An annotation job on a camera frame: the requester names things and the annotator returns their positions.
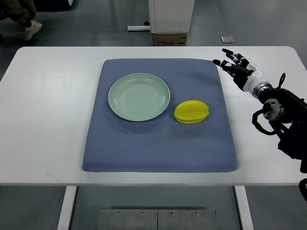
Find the light green plate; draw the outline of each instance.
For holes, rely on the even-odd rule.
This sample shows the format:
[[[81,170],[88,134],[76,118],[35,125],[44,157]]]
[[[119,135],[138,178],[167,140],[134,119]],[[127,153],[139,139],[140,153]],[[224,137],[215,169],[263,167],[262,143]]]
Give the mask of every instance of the light green plate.
[[[160,78],[147,73],[133,73],[116,81],[108,101],[118,116],[129,121],[147,121],[168,106],[170,92]]]

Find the white table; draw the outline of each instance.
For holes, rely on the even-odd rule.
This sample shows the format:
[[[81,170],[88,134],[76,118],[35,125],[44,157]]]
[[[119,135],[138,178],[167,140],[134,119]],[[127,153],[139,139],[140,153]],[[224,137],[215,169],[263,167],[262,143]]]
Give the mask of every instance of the white table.
[[[230,47],[251,58],[277,87],[306,98],[307,71],[290,47]],[[67,229],[76,185],[236,185],[242,224],[251,218],[240,185],[297,185],[306,175],[300,161],[277,149],[277,136],[266,136],[251,123],[262,104],[242,92],[220,68],[238,170],[228,173],[84,172],[84,146],[102,65],[113,58],[226,59],[222,47],[24,47],[0,82],[0,184],[71,185],[58,229]],[[263,127],[270,129],[267,121]]]

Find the black wheel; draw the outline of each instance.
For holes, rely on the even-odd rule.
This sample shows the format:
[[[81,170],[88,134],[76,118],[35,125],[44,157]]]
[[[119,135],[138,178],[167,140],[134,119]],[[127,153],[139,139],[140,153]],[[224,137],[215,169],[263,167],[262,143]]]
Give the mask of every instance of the black wheel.
[[[8,18],[8,15],[6,15],[6,13],[0,9],[0,20],[6,19]]]

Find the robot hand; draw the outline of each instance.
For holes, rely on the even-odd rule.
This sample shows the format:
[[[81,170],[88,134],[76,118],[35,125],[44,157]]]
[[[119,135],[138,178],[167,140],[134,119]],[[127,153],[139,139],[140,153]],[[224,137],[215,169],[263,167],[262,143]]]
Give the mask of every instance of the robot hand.
[[[273,88],[262,78],[262,72],[251,61],[230,50],[222,49],[222,51],[234,64],[216,59],[213,63],[233,77],[241,90],[250,92],[263,104],[263,108],[254,113],[252,124],[266,135],[277,134],[280,139],[278,149],[293,159],[301,160],[300,171],[307,173],[307,104],[304,99],[281,88],[285,73],[281,76],[278,87]],[[263,129],[258,123],[260,114],[269,120],[272,132]],[[291,123],[291,126],[287,128],[284,125],[286,123]],[[307,201],[306,184],[307,178],[300,182],[299,188]]]
[[[261,91],[271,86],[262,78],[261,70],[251,60],[247,60],[241,54],[228,49],[222,49],[222,51],[234,64],[226,60],[221,62],[216,59],[213,60],[213,63],[226,71],[234,79],[240,90],[250,92],[255,98],[258,98]]]

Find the floor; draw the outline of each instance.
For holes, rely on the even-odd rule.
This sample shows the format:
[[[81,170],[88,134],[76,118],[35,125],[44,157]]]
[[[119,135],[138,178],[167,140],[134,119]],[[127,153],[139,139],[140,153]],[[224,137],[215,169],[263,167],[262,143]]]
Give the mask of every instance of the floor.
[[[307,67],[306,10],[307,1],[300,0],[195,0],[187,45],[223,46],[220,37],[232,36],[235,43],[226,46],[291,46]],[[0,79],[23,46],[152,46],[150,32],[127,32],[128,24],[149,21],[147,0],[74,0],[69,11],[38,12],[36,20],[43,29],[28,43],[22,41],[23,29],[17,23],[0,21]],[[306,229],[307,202],[297,186],[253,186],[246,191],[254,229]],[[64,187],[0,186],[0,229],[57,229],[64,192]],[[176,197],[166,204],[169,207],[196,206],[201,200],[200,206],[221,211],[220,229],[240,229],[231,187],[156,188],[155,194],[162,193],[168,194],[165,201]],[[135,194],[141,194],[143,202],[137,202]],[[112,207],[116,195],[123,202],[117,206],[126,207],[152,207],[157,199],[141,188],[79,188],[71,229],[97,229],[94,210]],[[86,211],[95,216],[86,219],[88,228],[80,221]]]

